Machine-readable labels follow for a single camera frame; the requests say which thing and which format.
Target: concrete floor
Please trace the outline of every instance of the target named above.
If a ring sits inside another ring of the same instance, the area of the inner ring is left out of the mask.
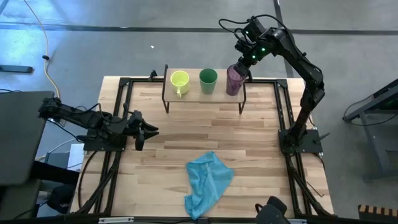
[[[0,26],[36,23],[21,0],[7,1]],[[44,24],[217,28],[218,19],[243,21],[256,14],[275,15],[273,0],[30,0]],[[396,30],[398,2],[394,0],[280,0],[282,18],[291,29]],[[264,26],[274,21],[262,19]],[[90,107],[98,99],[105,75],[149,75],[170,67],[226,68],[239,52],[227,33],[48,31],[49,74],[62,101]],[[397,78],[396,35],[295,35],[296,43],[325,76],[326,96],[313,113],[323,140],[326,176],[335,213],[357,218],[357,205],[398,208],[397,179],[365,183],[374,171],[363,128],[341,120],[345,108]],[[40,30],[19,26],[0,29],[0,64],[29,65],[34,73],[0,73],[0,88],[53,90],[43,74],[45,44]],[[284,60],[267,57],[252,68],[256,77],[286,77]],[[393,128],[392,123],[382,125]],[[72,124],[74,134],[85,131]],[[38,154],[71,137],[46,125]]]

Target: black table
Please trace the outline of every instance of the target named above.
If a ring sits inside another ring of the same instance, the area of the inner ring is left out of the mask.
[[[77,183],[78,172],[35,161],[46,122],[38,109],[53,96],[52,91],[0,94],[0,219],[32,209],[40,180]]]

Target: wooden table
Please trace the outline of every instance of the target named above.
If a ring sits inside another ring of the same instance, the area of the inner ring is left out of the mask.
[[[103,111],[113,111],[119,79],[104,77],[99,94]],[[293,113],[297,116],[303,80],[287,81]],[[167,114],[161,99],[162,83],[135,83],[130,109],[141,111],[148,123],[159,127],[160,134],[148,139],[142,152],[134,150],[132,138],[127,140],[112,215],[187,217],[184,196],[191,194],[191,188],[185,164],[212,150],[226,166],[234,169],[235,175],[224,195],[205,216],[253,218],[254,204],[265,204],[274,195],[288,206],[286,217],[293,217],[285,159],[277,139],[279,120],[273,86],[247,84],[246,91],[243,114],[236,110],[235,103],[175,103]],[[104,153],[98,152],[88,165],[82,183],[83,203],[98,185],[103,157]],[[302,154],[302,160],[307,181],[325,196],[318,196],[308,187],[324,208],[333,213],[322,163],[312,154]],[[304,211],[301,191],[297,192]],[[104,191],[102,208],[107,196],[108,189]],[[71,211],[77,208],[75,197]]]

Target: blue cloth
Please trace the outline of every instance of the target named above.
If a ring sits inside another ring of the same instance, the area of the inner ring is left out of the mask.
[[[234,177],[234,170],[226,167],[212,151],[187,163],[186,168],[192,195],[185,196],[185,209],[196,220],[220,199]]]

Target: small shelf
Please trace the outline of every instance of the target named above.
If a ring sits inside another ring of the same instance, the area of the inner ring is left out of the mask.
[[[180,98],[173,89],[170,77],[175,71],[184,71],[189,75],[189,91]],[[245,85],[239,90],[236,96],[229,96],[226,93],[226,69],[215,69],[218,78],[214,92],[212,94],[204,94],[201,92],[199,73],[202,69],[191,68],[168,68],[164,74],[163,99],[166,112],[169,112],[170,102],[186,102],[186,103],[238,103],[239,113],[242,113],[244,103],[246,102]]]

